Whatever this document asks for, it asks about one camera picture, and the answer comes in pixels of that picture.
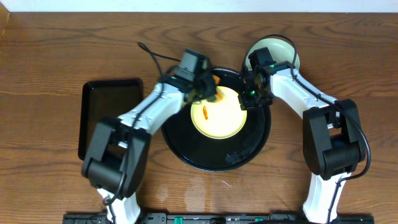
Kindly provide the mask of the orange green scrub sponge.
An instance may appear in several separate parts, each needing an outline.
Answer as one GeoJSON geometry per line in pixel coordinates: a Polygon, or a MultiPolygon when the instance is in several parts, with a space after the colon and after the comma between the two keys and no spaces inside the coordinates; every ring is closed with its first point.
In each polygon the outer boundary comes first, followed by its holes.
{"type": "Polygon", "coordinates": [[[223,99],[223,93],[220,90],[220,88],[218,87],[221,78],[216,76],[216,75],[213,75],[213,79],[214,79],[215,84],[216,84],[216,94],[215,94],[215,100],[213,102],[216,103],[216,102],[219,102],[219,101],[221,101],[223,99]]]}

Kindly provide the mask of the yellow plate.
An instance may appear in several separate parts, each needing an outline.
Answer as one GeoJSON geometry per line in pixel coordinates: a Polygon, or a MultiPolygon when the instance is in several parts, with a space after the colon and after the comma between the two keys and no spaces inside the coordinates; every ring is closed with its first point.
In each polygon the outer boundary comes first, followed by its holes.
{"type": "Polygon", "coordinates": [[[232,88],[218,86],[223,99],[212,103],[202,100],[191,105],[190,116],[194,127],[212,139],[226,139],[234,136],[243,128],[248,116],[238,100],[238,93],[232,88]]]}

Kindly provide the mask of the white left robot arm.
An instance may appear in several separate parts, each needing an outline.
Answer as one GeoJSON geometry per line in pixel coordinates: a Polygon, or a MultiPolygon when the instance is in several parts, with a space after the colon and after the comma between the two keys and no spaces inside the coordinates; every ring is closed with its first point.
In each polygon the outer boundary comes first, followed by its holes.
{"type": "Polygon", "coordinates": [[[184,105],[215,99],[210,59],[185,50],[179,64],[160,74],[152,93],[116,118],[101,118],[93,131],[81,174],[102,196],[108,223],[135,223],[136,190],[156,131],[184,105]]]}

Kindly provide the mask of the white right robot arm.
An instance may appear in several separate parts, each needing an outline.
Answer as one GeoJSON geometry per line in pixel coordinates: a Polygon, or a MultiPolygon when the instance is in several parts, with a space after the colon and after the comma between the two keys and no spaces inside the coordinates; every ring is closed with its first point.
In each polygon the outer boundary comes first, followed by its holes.
{"type": "Polygon", "coordinates": [[[337,100],[301,76],[295,60],[277,62],[268,47],[251,47],[240,73],[242,110],[269,105],[277,97],[303,122],[303,155],[312,173],[302,207],[312,223],[336,220],[336,207],[346,181],[362,161],[369,161],[369,144],[352,100],[337,100]]]}

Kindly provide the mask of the green plate with ketchup stain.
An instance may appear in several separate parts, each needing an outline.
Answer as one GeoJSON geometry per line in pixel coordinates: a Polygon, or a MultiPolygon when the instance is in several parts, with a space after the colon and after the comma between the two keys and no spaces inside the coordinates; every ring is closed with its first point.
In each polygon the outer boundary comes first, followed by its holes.
{"type": "Polygon", "coordinates": [[[285,61],[288,61],[290,63],[293,62],[295,51],[292,45],[287,40],[271,37],[256,42],[249,49],[248,55],[244,59],[244,65],[248,70],[253,70],[255,67],[255,65],[251,65],[249,61],[249,55],[252,54],[255,50],[259,50],[264,47],[268,48],[273,61],[275,61],[274,65],[285,61]]]}

